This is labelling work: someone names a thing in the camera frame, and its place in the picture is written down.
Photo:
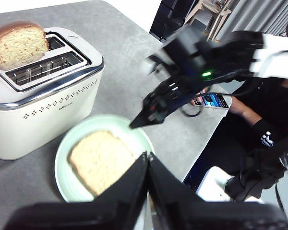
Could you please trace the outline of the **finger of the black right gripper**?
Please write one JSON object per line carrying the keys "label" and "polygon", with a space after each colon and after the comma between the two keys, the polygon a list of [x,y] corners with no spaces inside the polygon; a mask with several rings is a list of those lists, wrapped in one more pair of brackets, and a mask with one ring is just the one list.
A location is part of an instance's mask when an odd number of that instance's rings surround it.
{"label": "finger of the black right gripper", "polygon": [[131,121],[129,127],[162,124],[168,115],[188,103],[189,99],[190,86],[187,83],[165,80],[143,99],[142,110]]}

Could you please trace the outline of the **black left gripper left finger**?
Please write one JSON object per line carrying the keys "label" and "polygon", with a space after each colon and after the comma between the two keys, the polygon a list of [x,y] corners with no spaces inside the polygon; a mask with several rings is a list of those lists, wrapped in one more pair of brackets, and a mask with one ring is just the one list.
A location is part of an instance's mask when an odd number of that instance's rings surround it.
{"label": "black left gripper left finger", "polygon": [[17,209],[6,230],[132,230],[146,199],[146,153],[91,202],[36,203]]}

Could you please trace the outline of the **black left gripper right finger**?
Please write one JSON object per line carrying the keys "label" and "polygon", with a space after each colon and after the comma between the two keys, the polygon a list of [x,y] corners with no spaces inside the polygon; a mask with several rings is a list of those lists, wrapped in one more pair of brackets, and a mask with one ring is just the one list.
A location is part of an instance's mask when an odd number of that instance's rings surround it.
{"label": "black left gripper right finger", "polygon": [[257,202],[204,201],[148,154],[149,193],[165,230],[288,230],[285,214]]}

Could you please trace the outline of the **person's hand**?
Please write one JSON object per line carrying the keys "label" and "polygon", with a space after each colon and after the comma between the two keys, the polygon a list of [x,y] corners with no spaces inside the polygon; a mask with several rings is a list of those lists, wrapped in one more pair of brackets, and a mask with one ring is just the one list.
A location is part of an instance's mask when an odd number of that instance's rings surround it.
{"label": "person's hand", "polygon": [[232,104],[229,111],[235,115],[242,117],[250,126],[254,126],[262,117],[245,105],[242,101],[232,96]]}

